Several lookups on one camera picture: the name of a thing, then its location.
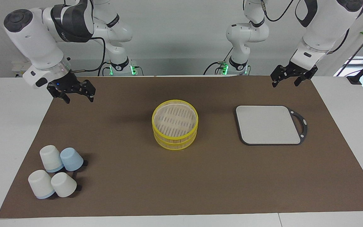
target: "white cup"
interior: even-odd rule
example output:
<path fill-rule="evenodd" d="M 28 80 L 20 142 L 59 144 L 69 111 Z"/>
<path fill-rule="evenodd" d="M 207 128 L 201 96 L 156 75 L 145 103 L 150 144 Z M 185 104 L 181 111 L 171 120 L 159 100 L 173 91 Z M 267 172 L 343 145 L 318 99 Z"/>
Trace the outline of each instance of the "white cup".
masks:
<path fill-rule="evenodd" d="M 54 145 L 48 145 L 40 150 L 40 158 L 47 172 L 56 172 L 64 167 L 60 153 Z"/>
<path fill-rule="evenodd" d="M 77 183 L 65 172 L 55 174 L 51 179 L 51 185 L 59 197 L 67 197 L 75 192 Z"/>
<path fill-rule="evenodd" d="M 29 175 L 27 181 L 32 188 L 33 194 L 38 199 L 46 199 L 54 194 L 54 188 L 51 185 L 51 177 L 44 170 L 34 171 Z"/>

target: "white robot link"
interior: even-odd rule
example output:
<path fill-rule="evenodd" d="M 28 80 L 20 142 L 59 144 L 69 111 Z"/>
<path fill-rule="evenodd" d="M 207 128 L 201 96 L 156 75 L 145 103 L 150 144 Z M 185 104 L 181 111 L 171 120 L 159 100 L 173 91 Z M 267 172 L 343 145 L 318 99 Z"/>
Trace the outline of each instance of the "white robot link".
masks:
<path fill-rule="evenodd" d="M 70 101 L 67 93 L 85 95 L 93 102 L 94 86 L 88 80 L 79 82 L 74 73 L 100 71 L 105 61 L 97 69 L 72 71 L 56 42 L 95 40 L 105 47 L 104 52 L 108 51 L 114 75 L 137 74 L 121 45 L 132 39 L 132 31 L 120 20 L 111 0 L 76 0 L 73 5 L 15 10 L 6 16 L 4 27 L 32 62 L 23 75 L 25 81 L 35 89 L 48 84 L 50 94 L 66 103 Z"/>
<path fill-rule="evenodd" d="M 227 62 L 228 74 L 244 74 L 250 54 L 247 44 L 267 39 L 269 30 L 264 23 L 267 2 L 247 0 L 245 16 L 250 22 L 229 26 L 226 37 L 232 43 L 233 49 Z M 304 3 L 307 14 L 304 19 L 298 16 L 297 19 L 306 28 L 306 33 L 288 65 L 279 65 L 271 73 L 274 87 L 289 77 L 298 77 L 294 82 L 295 86 L 311 79 L 317 72 L 316 63 L 327 55 L 334 43 L 363 13 L 363 0 L 304 0 Z"/>

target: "green light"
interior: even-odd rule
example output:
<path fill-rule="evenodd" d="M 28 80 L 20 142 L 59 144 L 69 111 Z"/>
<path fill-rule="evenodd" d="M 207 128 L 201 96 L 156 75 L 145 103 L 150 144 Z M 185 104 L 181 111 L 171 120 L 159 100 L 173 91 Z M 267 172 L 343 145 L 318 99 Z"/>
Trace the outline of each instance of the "green light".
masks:
<path fill-rule="evenodd" d="M 131 74 L 133 76 L 137 75 L 137 70 L 135 70 L 135 67 L 134 66 L 130 66 L 131 67 Z"/>
<path fill-rule="evenodd" d="M 223 66 L 223 69 L 222 69 L 222 74 L 223 74 L 223 75 L 228 74 L 228 68 L 229 68 L 229 66 L 228 66 L 228 65 L 226 65 L 226 64 Z"/>

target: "yellow rim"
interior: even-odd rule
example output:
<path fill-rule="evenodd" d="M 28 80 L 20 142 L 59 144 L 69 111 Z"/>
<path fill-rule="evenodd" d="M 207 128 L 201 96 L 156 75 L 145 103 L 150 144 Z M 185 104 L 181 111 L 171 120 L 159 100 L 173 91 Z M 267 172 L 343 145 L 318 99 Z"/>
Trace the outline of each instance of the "yellow rim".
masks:
<path fill-rule="evenodd" d="M 167 147 L 163 146 L 162 144 L 160 144 L 160 142 L 158 141 L 155 134 L 154 134 L 154 137 L 155 137 L 155 140 L 157 141 L 157 143 L 159 144 L 159 146 L 161 146 L 161 147 L 163 147 L 163 148 L 165 148 L 166 150 L 169 150 L 169 151 L 181 151 L 181 150 L 184 150 L 184 149 L 190 147 L 193 144 L 194 140 L 196 139 L 196 137 L 192 137 L 193 140 L 191 141 L 191 143 L 189 145 L 187 145 L 187 146 L 185 146 L 183 148 L 172 149 L 172 148 L 167 148 Z"/>
<path fill-rule="evenodd" d="M 193 111 L 194 114 L 196 114 L 196 125 L 194 125 L 193 130 L 191 130 L 189 133 L 187 133 L 186 135 L 180 136 L 180 137 L 169 137 L 164 135 L 163 133 L 161 133 L 155 126 L 155 122 L 154 122 L 154 118 L 155 118 L 155 114 L 157 113 L 158 109 L 160 109 L 162 106 L 166 105 L 168 102 L 181 102 L 183 104 L 188 105 Z M 172 140 L 179 140 L 179 139 L 183 139 L 186 137 L 189 137 L 191 134 L 193 134 L 195 131 L 197 131 L 197 128 L 199 126 L 199 114 L 197 113 L 196 109 L 188 102 L 183 101 L 183 100 L 179 100 L 179 99 L 172 99 L 172 100 L 167 100 L 166 102 L 161 103 L 155 110 L 154 113 L 152 114 L 152 128 L 154 129 L 154 131 L 159 134 L 161 137 L 165 138 L 165 139 L 172 139 Z"/>
<path fill-rule="evenodd" d="M 186 141 L 183 141 L 183 142 L 181 142 L 181 143 L 171 143 L 171 142 L 163 141 L 163 140 L 162 140 L 161 138 L 159 138 L 159 137 L 158 137 L 158 135 L 157 135 L 157 134 L 155 134 L 155 133 L 154 133 L 154 136 L 155 136 L 158 140 L 160 140 L 160 142 L 162 142 L 162 143 L 165 143 L 165 144 L 167 144 L 167 145 L 171 145 L 171 146 L 177 146 L 177 145 L 183 145 L 183 144 L 186 144 L 186 143 L 190 142 L 193 138 L 195 138 L 195 137 L 197 136 L 197 132 L 195 132 L 191 138 L 188 138 Z"/>

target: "brown table mat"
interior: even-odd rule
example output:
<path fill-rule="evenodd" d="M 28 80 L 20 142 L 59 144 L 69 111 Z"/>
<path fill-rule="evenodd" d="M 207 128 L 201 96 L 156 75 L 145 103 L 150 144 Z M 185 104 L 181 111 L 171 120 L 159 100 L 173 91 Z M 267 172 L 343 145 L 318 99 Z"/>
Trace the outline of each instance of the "brown table mat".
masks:
<path fill-rule="evenodd" d="M 265 76 L 89 80 L 95 102 L 79 95 L 69 105 L 52 102 L 0 218 L 363 210 L 363 170 L 311 81 L 274 89 Z M 196 141 L 185 151 L 167 151 L 153 137 L 152 112 L 168 99 L 199 113 Z M 238 105 L 285 105 L 307 120 L 307 138 L 246 146 Z M 32 194 L 27 177 L 43 168 L 39 150 L 49 144 L 74 147 L 89 161 L 74 197 Z"/>

